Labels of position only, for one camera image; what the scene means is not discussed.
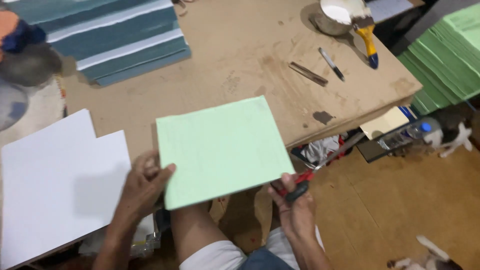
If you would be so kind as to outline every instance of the green paper stack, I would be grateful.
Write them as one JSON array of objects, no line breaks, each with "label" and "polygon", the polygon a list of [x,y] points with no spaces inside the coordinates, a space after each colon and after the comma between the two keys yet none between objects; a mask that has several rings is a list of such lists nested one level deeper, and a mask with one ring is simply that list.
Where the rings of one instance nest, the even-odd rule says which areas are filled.
[{"label": "green paper stack", "polygon": [[480,4],[445,16],[398,57],[422,83],[422,115],[480,94]]}]

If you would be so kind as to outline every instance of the person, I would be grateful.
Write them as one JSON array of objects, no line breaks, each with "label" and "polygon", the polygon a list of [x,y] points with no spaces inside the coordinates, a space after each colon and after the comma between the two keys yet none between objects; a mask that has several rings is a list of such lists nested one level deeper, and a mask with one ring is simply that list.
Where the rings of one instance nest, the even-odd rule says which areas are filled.
[{"label": "person", "polygon": [[[93,270],[125,270],[133,234],[140,220],[152,213],[176,165],[152,165],[158,151],[149,151],[133,163]],[[295,190],[294,175],[282,174],[287,191]],[[316,205],[306,192],[288,203],[268,187],[275,202],[266,245],[248,257],[216,226],[202,203],[171,212],[173,241],[181,270],[331,270],[315,225]]]}]

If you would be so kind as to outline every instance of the blue bottle cap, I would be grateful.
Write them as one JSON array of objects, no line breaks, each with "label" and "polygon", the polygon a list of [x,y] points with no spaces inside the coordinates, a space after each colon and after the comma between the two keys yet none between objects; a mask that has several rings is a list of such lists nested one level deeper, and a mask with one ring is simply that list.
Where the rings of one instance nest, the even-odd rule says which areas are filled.
[{"label": "blue bottle cap", "polygon": [[429,132],[430,130],[432,130],[432,127],[430,126],[430,124],[428,123],[422,123],[420,125],[420,129],[423,131],[423,132]]}]

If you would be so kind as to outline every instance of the scissors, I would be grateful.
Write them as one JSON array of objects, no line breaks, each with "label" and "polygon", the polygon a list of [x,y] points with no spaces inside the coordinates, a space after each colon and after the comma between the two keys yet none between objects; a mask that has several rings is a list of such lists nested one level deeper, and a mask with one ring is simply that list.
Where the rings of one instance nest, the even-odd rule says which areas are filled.
[{"label": "scissors", "polygon": [[[305,192],[308,190],[308,184],[310,180],[315,176],[317,171],[325,166],[327,163],[331,162],[334,160],[338,155],[341,153],[345,152],[348,150],[350,147],[353,147],[358,141],[360,141],[363,137],[365,136],[365,133],[360,132],[355,134],[350,140],[346,141],[342,146],[340,146],[337,151],[333,152],[331,155],[329,155],[326,159],[322,160],[317,166],[314,166],[310,163],[305,163],[305,165],[308,167],[308,170],[305,171],[304,173],[300,174],[298,178],[295,180],[295,183],[297,184],[297,188],[292,191],[292,192],[287,192],[285,188],[282,189],[277,189],[278,194],[280,196],[285,197],[285,200],[287,202],[293,202],[295,201],[298,197],[302,196]],[[300,160],[298,157],[290,154],[292,157],[295,157],[296,159]]]}]

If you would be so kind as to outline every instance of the orange object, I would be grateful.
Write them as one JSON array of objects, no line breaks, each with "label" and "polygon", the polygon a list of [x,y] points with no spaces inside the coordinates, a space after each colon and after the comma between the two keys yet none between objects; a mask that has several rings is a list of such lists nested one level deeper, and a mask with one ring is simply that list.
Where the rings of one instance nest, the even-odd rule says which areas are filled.
[{"label": "orange object", "polygon": [[[18,25],[17,14],[11,11],[0,11],[0,47],[5,36],[9,35]],[[3,52],[0,50],[0,61],[3,59]]]}]

